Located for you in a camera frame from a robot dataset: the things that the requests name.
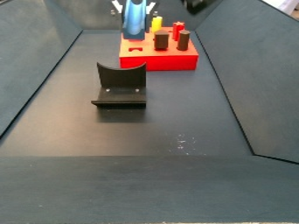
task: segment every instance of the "gray floor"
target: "gray floor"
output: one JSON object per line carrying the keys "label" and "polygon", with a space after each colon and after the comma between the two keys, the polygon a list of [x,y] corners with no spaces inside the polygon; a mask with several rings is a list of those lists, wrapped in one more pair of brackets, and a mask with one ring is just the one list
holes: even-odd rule
{"label": "gray floor", "polygon": [[0,222],[298,222],[298,165],[251,156],[199,42],[197,71],[149,73],[146,110],[90,103],[118,42],[82,34],[2,139]]}
{"label": "gray floor", "polygon": [[299,221],[299,167],[262,157],[2,157],[0,179],[2,223]]}
{"label": "gray floor", "polygon": [[250,156],[211,64],[147,73],[146,109],[98,109],[97,63],[119,67],[119,32],[86,31],[0,144],[0,156]]}

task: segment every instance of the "black bracket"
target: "black bracket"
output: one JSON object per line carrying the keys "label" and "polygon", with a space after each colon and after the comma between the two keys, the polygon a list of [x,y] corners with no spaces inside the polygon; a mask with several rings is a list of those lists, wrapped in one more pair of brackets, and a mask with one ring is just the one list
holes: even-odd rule
{"label": "black bracket", "polygon": [[98,63],[101,90],[98,107],[146,107],[146,63],[134,68],[111,68]]}

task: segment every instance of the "white object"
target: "white object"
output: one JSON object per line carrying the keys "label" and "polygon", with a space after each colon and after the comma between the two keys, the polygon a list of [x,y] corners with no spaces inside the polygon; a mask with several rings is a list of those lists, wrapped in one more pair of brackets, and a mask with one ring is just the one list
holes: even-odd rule
{"label": "white object", "polygon": [[122,13],[122,11],[123,11],[123,5],[118,2],[118,0],[114,0],[114,1],[113,1],[113,4],[114,4],[115,7],[117,7],[117,11],[118,11],[118,13]]}
{"label": "white object", "polygon": [[291,13],[295,10],[295,7],[298,7],[299,5],[299,0],[263,0],[263,1],[271,4],[274,7],[277,7],[287,15],[291,15]]}

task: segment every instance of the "red base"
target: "red base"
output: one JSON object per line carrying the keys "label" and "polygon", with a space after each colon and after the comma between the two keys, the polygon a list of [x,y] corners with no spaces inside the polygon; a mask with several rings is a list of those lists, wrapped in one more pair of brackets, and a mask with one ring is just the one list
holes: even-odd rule
{"label": "red base", "polygon": [[155,50],[155,34],[147,33],[145,40],[129,40],[122,38],[119,60],[121,67],[138,67],[146,63],[147,71],[195,70],[199,54],[190,40],[187,51],[177,49],[178,41],[173,39],[173,27],[165,27],[170,32],[169,48],[165,51]]}

